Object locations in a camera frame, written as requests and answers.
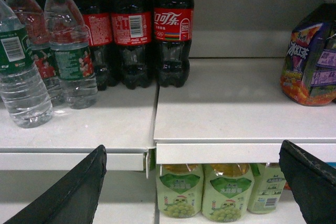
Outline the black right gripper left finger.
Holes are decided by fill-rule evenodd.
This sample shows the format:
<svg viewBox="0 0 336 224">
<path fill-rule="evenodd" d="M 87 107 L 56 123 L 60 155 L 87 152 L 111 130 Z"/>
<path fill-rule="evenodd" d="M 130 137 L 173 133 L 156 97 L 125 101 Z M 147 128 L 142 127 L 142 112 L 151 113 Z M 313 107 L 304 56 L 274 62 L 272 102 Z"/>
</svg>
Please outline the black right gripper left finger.
<svg viewBox="0 0 336 224">
<path fill-rule="evenodd" d="M 106 165 L 106 148 L 99 145 L 6 223 L 93 223 Z"/>
</svg>

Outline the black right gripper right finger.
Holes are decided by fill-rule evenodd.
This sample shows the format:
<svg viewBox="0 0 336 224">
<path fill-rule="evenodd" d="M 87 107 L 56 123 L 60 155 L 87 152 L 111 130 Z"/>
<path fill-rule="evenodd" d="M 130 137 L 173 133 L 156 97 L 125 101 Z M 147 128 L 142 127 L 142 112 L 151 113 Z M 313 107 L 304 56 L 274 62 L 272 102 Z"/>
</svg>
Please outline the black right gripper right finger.
<svg viewBox="0 0 336 224">
<path fill-rule="evenodd" d="M 284 140 L 279 165 L 306 223 L 335 223 L 335 168 Z"/>
</svg>

